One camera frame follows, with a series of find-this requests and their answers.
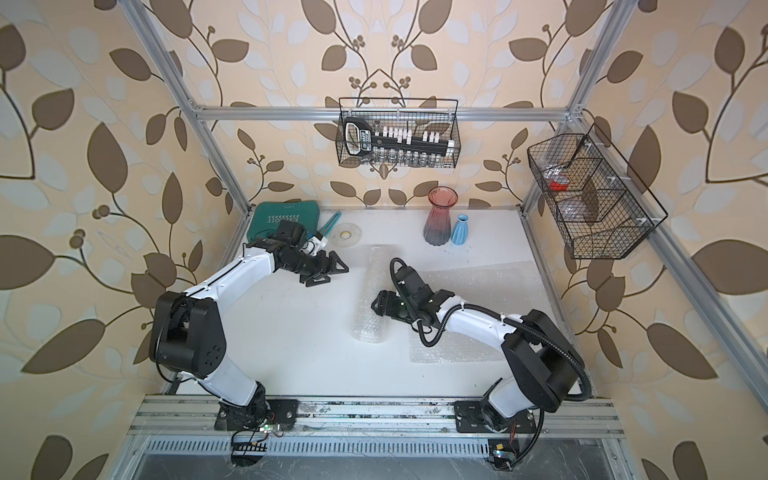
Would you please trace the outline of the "light blue ribbed vase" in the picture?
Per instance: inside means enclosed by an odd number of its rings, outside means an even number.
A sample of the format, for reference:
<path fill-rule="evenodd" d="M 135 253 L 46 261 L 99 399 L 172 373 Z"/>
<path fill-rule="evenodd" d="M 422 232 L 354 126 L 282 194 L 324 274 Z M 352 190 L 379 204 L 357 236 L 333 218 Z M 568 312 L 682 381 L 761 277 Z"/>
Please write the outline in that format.
<path fill-rule="evenodd" d="M 468 239 L 469 217 L 467 214 L 459 214 L 451 234 L 451 243 L 456 246 L 464 245 Z"/>

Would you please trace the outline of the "green plastic tool case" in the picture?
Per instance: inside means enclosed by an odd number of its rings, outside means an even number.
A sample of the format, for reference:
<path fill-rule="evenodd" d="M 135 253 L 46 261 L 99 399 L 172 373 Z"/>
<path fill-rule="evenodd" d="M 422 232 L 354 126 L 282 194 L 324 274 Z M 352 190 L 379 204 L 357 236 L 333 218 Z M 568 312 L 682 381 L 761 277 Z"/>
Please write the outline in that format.
<path fill-rule="evenodd" d="M 318 228 L 319 215 L 320 208 L 315 201 L 263 202 L 253 211 L 246 239 L 252 242 L 256 238 L 266 238 L 276 231 L 282 220 L 301 224 L 311 237 Z"/>

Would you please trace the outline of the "bubble clear cylinder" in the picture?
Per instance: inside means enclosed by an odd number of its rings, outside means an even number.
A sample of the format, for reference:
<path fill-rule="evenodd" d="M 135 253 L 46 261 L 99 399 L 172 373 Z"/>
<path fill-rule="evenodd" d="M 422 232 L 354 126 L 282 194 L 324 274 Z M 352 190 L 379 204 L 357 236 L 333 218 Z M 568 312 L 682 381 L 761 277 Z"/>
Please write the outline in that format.
<path fill-rule="evenodd" d="M 352 324 L 352 336 L 358 341 L 370 344 L 379 344 L 385 341 L 387 320 L 382 315 L 375 313 L 372 304 L 376 302 L 378 294 L 382 290 L 392 289 L 389 264 L 396 255 L 396 248 L 390 245 L 374 245 L 369 249 Z"/>

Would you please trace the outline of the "clear bubble wrap sheet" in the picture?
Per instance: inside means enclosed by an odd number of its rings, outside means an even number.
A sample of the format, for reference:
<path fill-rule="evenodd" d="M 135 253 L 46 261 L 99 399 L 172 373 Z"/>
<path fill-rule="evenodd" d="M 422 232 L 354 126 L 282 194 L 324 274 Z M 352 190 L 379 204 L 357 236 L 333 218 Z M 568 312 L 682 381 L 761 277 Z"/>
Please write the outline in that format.
<path fill-rule="evenodd" d="M 534 262 L 419 272 L 432 290 L 452 291 L 470 303 L 493 311 L 524 315 L 532 309 L 552 315 L 552 307 Z M 410 361 L 448 364 L 502 361 L 501 351 L 467 336 L 445 333 L 440 342 L 424 347 L 418 336 L 409 340 Z"/>

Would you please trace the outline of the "pink grey glass vase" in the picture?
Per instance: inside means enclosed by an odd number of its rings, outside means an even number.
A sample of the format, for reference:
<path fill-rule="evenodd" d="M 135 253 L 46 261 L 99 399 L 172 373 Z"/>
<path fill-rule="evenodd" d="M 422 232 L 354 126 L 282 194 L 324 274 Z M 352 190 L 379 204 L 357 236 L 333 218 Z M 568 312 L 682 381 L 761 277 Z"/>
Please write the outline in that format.
<path fill-rule="evenodd" d="M 451 237 L 450 210 L 458 202 L 458 194 L 447 186 L 437 186 L 427 195 L 431 210 L 423 229 L 424 240 L 432 246 L 442 246 Z"/>

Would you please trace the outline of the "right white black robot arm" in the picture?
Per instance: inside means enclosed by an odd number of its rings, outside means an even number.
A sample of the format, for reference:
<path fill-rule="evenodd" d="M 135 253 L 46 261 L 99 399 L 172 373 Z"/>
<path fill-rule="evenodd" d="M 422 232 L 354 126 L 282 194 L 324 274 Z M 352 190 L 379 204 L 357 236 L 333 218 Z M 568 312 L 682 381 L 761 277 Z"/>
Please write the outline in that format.
<path fill-rule="evenodd" d="M 400 258 L 390 262 L 390 278 L 394 289 L 380 291 L 371 309 L 409 324 L 424 347 L 435 347 L 449 332 L 503 354 L 511 376 L 494 383 L 479 401 L 476 416 L 486 428 L 503 432 L 522 411 L 554 413 L 565 401 L 592 397 L 583 359 L 544 312 L 505 315 L 451 291 L 434 291 Z"/>

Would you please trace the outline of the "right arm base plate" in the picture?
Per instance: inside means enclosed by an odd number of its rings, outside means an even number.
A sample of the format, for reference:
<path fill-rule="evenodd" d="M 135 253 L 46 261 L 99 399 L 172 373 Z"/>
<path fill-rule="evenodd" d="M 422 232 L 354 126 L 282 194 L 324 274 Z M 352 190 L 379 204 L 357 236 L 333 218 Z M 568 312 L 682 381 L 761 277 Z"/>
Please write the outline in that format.
<path fill-rule="evenodd" d="M 527 410 L 504 417 L 483 400 L 460 400 L 453 403 L 456 430 L 459 433 L 533 433 L 536 421 Z"/>

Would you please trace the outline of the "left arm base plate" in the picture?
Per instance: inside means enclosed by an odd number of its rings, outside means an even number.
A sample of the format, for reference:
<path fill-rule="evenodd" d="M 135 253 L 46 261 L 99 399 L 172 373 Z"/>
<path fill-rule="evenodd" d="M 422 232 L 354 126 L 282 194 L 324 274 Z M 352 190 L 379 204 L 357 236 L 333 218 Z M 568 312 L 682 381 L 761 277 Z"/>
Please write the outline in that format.
<path fill-rule="evenodd" d="M 214 429 L 217 431 L 259 430 L 266 426 L 280 430 L 293 429 L 297 417 L 299 401 L 297 399 L 257 400 L 254 405 L 233 406 L 219 403 Z"/>

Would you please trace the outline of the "black socket bit holder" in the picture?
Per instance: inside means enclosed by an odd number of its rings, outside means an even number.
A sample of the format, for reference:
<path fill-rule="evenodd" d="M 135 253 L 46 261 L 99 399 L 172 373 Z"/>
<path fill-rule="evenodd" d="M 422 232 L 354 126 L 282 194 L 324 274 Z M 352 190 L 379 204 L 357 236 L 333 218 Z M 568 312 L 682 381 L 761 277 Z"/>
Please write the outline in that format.
<path fill-rule="evenodd" d="M 377 149 L 407 150 L 419 153 L 452 155 L 460 150 L 460 142 L 443 138 L 437 132 L 396 125 L 369 123 L 361 117 L 348 117 L 342 121 L 342 145 L 350 155 L 373 153 Z"/>

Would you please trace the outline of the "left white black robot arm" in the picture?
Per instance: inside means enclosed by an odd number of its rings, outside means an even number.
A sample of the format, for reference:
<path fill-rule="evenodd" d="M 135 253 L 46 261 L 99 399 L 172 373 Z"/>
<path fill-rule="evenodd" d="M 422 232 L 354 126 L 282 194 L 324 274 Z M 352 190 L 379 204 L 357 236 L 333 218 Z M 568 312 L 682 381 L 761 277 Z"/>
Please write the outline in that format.
<path fill-rule="evenodd" d="M 270 407 L 264 386 L 246 375 L 226 353 L 221 314 L 260 280 L 278 270 L 298 276 L 306 287 L 328 283 L 349 267 L 321 245 L 306 248 L 306 231 L 290 222 L 268 238 L 257 238 L 242 255 L 202 283 L 167 291 L 155 306 L 149 358 L 159 369 L 186 374 L 216 396 L 229 419 L 240 415 L 259 424 Z"/>

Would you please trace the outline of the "silver compact disc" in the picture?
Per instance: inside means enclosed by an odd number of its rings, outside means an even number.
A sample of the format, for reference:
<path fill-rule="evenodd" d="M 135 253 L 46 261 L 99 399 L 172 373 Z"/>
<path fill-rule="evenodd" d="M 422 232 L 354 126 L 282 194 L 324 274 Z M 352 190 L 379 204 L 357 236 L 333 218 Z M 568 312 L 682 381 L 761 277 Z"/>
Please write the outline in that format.
<path fill-rule="evenodd" d="M 334 247 L 349 248 L 361 241 L 362 230 L 354 223 L 339 223 L 331 230 L 329 239 Z"/>

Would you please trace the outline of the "red item in basket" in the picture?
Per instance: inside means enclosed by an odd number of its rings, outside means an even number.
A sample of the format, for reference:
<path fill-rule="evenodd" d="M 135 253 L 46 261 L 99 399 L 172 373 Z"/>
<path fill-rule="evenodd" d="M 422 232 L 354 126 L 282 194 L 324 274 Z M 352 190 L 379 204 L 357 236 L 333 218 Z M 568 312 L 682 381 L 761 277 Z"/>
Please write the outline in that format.
<path fill-rule="evenodd" d="M 569 188 L 570 179 L 561 167 L 546 169 L 542 176 L 545 180 L 545 185 L 551 192 L 563 192 Z"/>

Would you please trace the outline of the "aluminium front rail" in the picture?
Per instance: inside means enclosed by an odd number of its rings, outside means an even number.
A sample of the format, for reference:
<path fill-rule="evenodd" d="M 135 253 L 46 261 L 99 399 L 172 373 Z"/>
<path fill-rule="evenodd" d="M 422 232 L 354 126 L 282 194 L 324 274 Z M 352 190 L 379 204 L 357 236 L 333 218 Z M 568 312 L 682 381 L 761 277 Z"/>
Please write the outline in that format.
<path fill-rule="evenodd" d="M 484 459 L 541 440 L 624 439 L 607 400 L 565 403 L 548 414 L 524 410 L 507 428 L 484 425 L 473 398 L 303 396 L 269 398 L 272 412 L 254 427 L 236 423 L 210 395 L 150 395 L 128 433 L 147 453 L 233 457 L 456 457 Z"/>

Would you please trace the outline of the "bubble dark cylinder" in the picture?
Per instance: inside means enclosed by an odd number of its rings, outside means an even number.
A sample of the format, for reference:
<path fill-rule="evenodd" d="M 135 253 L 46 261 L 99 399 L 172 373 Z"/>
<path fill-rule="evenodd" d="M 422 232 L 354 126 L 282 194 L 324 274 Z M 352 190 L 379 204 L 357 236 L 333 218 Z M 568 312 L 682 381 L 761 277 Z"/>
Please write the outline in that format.
<path fill-rule="evenodd" d="M 427 271 L 422 278 L 434 290 L 455 294 L 440 311 L 458 307 L 446 330 L 489 345 L 501 344 L 520 318 L 535 308 L 530 272 L 527 263 L 516 262 Z"/>

